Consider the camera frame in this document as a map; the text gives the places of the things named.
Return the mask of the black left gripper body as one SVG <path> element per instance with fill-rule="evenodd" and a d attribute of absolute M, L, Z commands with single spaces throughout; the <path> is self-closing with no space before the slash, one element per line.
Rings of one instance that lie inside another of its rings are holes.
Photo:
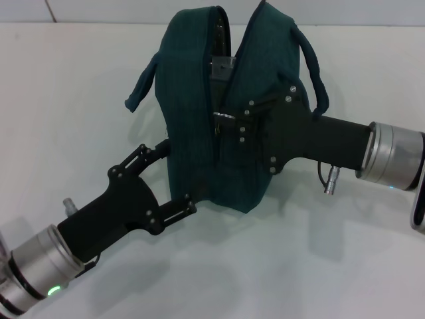
<path fill-rule="evenodd" d="M 138 171 L 115 166 L 108 177 L 101 196 L 57 226 L 71 253 L 84 263 L 133 230 L 158 235 L 165 229 L 159 204 Z"/>

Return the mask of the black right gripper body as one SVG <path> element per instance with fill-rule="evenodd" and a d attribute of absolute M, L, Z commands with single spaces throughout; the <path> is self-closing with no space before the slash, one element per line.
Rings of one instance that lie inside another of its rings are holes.
<path fill-rule="evenodd" d="M 296 158 L 352 170 L 361 168 L 371 134 L 369 126 L 317 115 L 307 107 L 306 97 L 292 94 L 287 85 L 260 96 L 277 90 L 288 92 L 286 102 L 260 114 L 268 117 L 260 160 L 264 173 L 279 174 Z"/>

